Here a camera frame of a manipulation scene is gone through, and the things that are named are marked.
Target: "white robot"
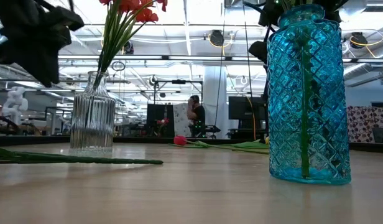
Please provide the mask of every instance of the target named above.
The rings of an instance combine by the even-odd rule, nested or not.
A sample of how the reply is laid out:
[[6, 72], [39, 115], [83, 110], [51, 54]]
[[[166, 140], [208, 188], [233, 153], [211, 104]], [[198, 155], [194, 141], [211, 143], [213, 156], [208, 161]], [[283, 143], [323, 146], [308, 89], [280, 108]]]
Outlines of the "white robot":
[[14, 86], [7, 93], [7, 100], [2, 107], [2, 115], [10, 116], [11, 121], [20, 124], [22, 111], [27, 111], [29, 102], [23, 98], [24, 87]]

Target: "ribbed glass vase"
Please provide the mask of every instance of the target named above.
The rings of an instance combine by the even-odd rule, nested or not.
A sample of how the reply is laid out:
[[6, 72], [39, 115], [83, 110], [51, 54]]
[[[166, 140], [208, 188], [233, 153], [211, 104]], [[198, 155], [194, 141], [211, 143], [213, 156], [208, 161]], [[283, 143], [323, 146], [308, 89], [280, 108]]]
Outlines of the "ribbed glass vase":
[[341, 30], [297, 6], [269, 39], [270, 173], [308, 184], [351, 181]]
[[[108, 152], [113, 147], [115, 100], [106, 89], [107, 73], [88, 75], [85, 91], [74, 99], [70, 148]], [[96, 79], [100, 79], [98, 85], [94, 85]]]

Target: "table surface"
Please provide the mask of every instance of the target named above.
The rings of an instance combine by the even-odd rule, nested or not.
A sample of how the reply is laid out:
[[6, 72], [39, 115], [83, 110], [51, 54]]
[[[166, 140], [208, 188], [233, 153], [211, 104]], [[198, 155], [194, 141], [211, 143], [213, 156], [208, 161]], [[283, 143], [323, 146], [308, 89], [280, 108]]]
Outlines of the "table surface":
[[115, 144], [113, 157], [165, 163], [0, 165], [0, 223], [383, 223], [383, 154], [351, 151], [344, 186], [277, 180], [246, 152]]

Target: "blue glass vase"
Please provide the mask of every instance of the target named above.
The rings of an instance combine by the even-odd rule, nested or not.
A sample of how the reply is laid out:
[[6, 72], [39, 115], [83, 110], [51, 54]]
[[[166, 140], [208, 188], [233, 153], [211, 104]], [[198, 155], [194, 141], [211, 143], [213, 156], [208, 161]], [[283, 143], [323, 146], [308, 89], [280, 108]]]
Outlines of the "blue glass vase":
[[270, 173], [341, 185], [351, 181], [341, 30], [324, 15], [294, 7], [269, 39]]

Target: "person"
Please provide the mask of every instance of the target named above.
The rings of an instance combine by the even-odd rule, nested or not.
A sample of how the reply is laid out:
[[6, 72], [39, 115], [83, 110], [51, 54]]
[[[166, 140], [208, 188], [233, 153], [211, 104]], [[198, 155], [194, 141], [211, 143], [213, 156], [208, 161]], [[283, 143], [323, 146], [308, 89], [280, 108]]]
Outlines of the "person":
[[205, 109], [200, 104], [200, 97], [191, 96], [188, 100], [187, 118], [193, 121], [191, 134], [196, 138], [205, 137]]

